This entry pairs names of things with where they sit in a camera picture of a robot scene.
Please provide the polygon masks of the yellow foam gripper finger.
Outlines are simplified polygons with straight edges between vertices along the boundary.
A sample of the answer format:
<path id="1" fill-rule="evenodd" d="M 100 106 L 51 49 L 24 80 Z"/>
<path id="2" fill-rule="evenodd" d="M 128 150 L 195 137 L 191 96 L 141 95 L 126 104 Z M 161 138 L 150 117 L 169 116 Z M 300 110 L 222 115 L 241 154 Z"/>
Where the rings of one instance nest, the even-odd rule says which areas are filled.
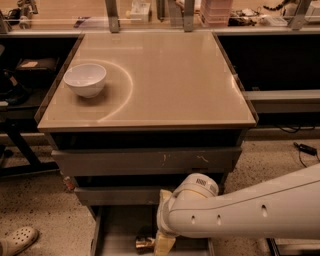
<path id="1" fill-rule="evenodd" d="M 154 256 L 168 256 L 175 242 L 175 237 L 165 235 L 158 231 L 155 238 Z"/>

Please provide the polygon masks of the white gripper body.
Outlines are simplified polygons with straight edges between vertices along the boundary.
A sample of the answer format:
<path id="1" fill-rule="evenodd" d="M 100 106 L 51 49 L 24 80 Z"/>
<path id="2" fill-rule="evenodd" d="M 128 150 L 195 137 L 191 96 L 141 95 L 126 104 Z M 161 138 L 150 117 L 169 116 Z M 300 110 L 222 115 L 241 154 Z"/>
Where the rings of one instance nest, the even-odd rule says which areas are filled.
<path id="1" fill-rule="evenodd" d="M 158 230 L 169 237 L 210 237 L 209 222 L 196 213 L 199 201 L 216 197 L 217 183 L 210 177 L 193 173 L 173 191 L 161 189 L 157 210 Z"/>

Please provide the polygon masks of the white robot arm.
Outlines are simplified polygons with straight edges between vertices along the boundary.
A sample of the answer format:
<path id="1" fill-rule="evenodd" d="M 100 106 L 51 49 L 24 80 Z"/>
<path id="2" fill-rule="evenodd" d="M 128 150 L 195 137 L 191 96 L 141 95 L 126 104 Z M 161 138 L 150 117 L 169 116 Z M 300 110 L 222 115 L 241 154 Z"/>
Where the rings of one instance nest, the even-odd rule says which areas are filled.
<path id="1" fill-rule="evenodd" d="M 194 173 L 174 191 L 160 191 L 155 256 L 188 238 L 320 238 L 320 165 L 220 195 L 210 177 Z"/>

